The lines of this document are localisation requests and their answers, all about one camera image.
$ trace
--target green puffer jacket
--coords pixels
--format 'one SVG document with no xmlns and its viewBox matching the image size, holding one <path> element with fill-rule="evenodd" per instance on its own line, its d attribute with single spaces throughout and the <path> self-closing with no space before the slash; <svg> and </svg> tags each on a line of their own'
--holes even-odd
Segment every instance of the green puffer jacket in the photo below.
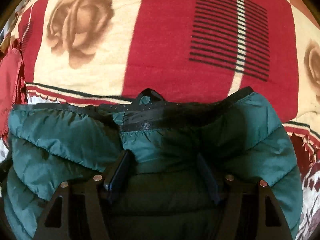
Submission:
<svg viewBox="0 0 320 240">
<path fill-rule="evenodd" d="M 209 199 L 196 168 L 199 152 L 247 182 L 262 178 L 295 238 L 302 187 L 291 141 L 268 101 L 251 88 L 210 104 L 159 101 L 80 108 L 17 105 L 9 117 L 12 160 L 3 189 L 18 240 L 32 239 L 62 181 L 103 172 L 129 149 L 136 163 L 112 206 L 117 239 L 207 239 L 223 207 Z"/>
</svg>

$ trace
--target screw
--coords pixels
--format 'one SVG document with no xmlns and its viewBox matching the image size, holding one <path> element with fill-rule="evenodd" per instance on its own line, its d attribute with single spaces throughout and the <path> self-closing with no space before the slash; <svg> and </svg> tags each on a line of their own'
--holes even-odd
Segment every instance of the screw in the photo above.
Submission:
<svg viewBox="0 0 320 240">
<path fill-rule="evenodd" d="M 102 180 L 102 176 L 101 175 L 96 175 L 96 176 L 93 177 L 93 180 L 94 181 L 100 181 L 100 180 Z"/>
<path fill-rule="evenodd" d="M 259 184 L 260 184 L 262 187 L 268 186 L 268 183 L 267 183 L 265 180 L 260 180 Z"/>
<path fill-rule="evenodd" d="M 64 181 L 60 184 L 60 187 L 65 188 L 68 187 L 69 183 L 67 181 Z"/>
<path fill-rule="evenodd" d="M 228 181 L 233 181 L 235 178 L 231 175 L 231 174 L 228 174 L 227 176 L 226 176 L 226 180 L 228 180 Z"/>
</svg>

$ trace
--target rose print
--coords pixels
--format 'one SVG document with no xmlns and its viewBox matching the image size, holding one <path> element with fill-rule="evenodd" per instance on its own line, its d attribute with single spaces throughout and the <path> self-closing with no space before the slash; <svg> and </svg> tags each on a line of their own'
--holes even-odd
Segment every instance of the rose print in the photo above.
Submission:
<svg viewBox="0 0 320 240">
<path fill-rule="evenodd" d="M 67 51 L 74 69 L 89 63 L 113 16 L 112 0 L 59 0 L 47 25 L 51 53 L 60 56 Z"/>
<path fill-rule="evenodd" d="M 310 41 L 304 57 L 304 65 L 311 88 L 316 93 L 316 99 L 320 104 L 320 46 L 317 42 Z"/>
</svg>

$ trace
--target red cloth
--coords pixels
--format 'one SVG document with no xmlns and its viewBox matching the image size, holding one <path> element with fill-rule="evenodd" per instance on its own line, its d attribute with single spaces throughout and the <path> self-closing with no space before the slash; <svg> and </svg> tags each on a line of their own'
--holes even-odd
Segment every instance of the red cloth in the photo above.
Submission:
<svg viewBox="0 0 320 240">
<path fill-rule="evenodd" d="M 0 136 L 4 141 L 8 135 L 8 116 L 13 104 L 26 104 L 24 63 L 21 44 L 17 39 L 0 62 Z"/>
</svg>

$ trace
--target red panel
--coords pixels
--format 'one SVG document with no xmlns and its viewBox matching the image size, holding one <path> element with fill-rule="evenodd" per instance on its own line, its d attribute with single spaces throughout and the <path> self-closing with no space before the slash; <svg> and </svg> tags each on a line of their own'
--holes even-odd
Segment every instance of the red panel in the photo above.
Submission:
<svg viewBox="0 0 320 240">
<path fill-rule="evenodd" d="M 267 82 L 244 75 L 241 87 L 251 86 L 272 104 L 281 121 L 298 111 L 298 62 L 295 28 L 287 0 L 251 0 L 267 10 L 270 66 Z"/>
<path fill-rule="evenodd" d="M 233 71 L 189 61 L 196 0 L 142 0 L 123 95 L 152 88 L 166 100 L 213 102 L 228 95 Z"/>
<path fill-rule="evenodd" d="M 42 41 L 44 13 L 47 8 L 48 0 L 38 0 L 23 13 L 19 23 L 19 39 L 22 41 L 22 54 L 25 64 L 25 81 L 33 82 L 33 74 L 35 71 L 35 63 L 38 57 L 39 49 Z"/>
</svg>

